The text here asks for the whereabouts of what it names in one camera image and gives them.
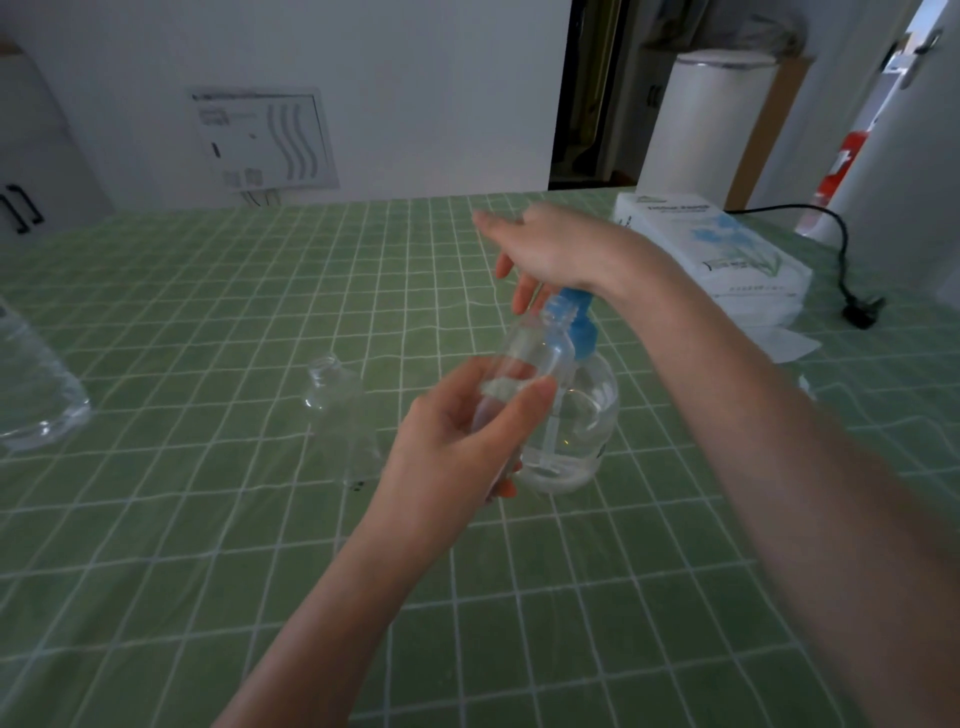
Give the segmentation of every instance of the tissue box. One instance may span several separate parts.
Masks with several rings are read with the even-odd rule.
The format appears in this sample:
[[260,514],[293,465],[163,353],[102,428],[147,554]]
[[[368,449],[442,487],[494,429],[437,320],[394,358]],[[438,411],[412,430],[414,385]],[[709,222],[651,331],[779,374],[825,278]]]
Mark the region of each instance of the tissue box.
[[613,221],[670,253],[742,328],[787,326],[813,272],[697,195],[617,196]]

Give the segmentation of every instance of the green tablecloth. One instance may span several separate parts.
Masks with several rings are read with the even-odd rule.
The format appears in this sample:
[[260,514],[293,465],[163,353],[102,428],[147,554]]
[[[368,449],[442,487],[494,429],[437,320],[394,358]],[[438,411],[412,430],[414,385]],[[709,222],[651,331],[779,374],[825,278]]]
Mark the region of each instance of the green tablecloth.
[[[546,195],[601,215],[613,196]],[[2,291],[96,408],[62,446],[0,456],[0,722],[207,724],[371,497],[321,482],[304,365],[333,350],[361,370],[389,443],[411,399],[510,322],[471,206],[540,197],[120,215],[0,258]],[[881,323],[853,330],[832,252],[755,225],[817,271],[794,329],[824,346],[791,376],[960,523],[960,319],[887,288]],[[622,406],[596,482],[485,509],[400,612],[354,720],[860,722],[643,347],[595,313]]]

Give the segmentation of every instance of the transparent bottle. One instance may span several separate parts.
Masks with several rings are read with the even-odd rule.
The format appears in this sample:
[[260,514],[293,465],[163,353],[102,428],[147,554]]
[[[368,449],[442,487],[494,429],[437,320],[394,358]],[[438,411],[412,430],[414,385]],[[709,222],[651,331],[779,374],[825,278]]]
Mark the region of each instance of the transparent bottle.
[[[559,414],[561,392],[573,377],[575,351],[569,329],[577,314],[576,306],[563,296],[551,296],[540,313],[528,311],[507,332],[500,354],[480,385],[483,398],[473,416],[473,431],[480,429],[507,405],[517,392],[539,376],[551,375],[557,380],[554,412]],[[551,414],[547,422],[554,417]],[[549,437],[537,433],[534,438]],[[549,449],[544,442],[542,447]],[[520,453],[508,460],[494,483],[510,473]]]
[[312,447],[320,449],[326,479],[352,488],[376,480],[383,455],[360,375],[345,369],[332,353],[312,361],[308,371],[310,436]]
[[39,448],[91,412],[84,386],[0,298],[0,441],[11,450]]
[[592,300],[586,291],[564,288],[539,317],[526,314],[508,334],[494,374],[516,369],[518,361],[535,371],[528,370],[525,379],[492,376],[481,386],[485,397],[474,429],[478,419],[488,422],[530,378],[550,374],[557,379],[553,408],[520,450],[523,468],[515,475],[517,483],[542,493],[568,493],[586,485],[616,427],[616,376],[596,351],[597,329],[588,316]]

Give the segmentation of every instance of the hand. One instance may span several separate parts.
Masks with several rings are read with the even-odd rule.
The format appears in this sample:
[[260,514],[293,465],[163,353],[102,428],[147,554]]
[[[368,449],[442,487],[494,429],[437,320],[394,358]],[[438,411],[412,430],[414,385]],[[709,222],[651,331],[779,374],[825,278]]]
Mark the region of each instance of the hand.
[[453,545],[553,403],[557,382],[542,377],[470,434],[489,366],[488,358],[472,358],[414,400],[358,526],[386,539],[414,569],[425,570]]
[[518,221],[474,210],[473,224],[500,246],[495,270],[499,279],[514,265],[521,271],[514,313],[527,309],[541,281],[544,286],[533,301],[534,310],[542,308],[562,286],[602,293],[607,273],[615,270],[619,261],[643,243],[653,247],[626,228],[549,203],[533,203]]

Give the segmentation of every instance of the electrical panel box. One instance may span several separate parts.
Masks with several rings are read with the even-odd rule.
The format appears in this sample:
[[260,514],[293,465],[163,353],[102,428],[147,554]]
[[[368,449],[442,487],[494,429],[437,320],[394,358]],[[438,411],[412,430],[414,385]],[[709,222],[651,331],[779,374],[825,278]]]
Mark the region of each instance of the electrical panel box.
[[229,192],[336,189],[330,135],[316,88],[188,88],[217,180]]

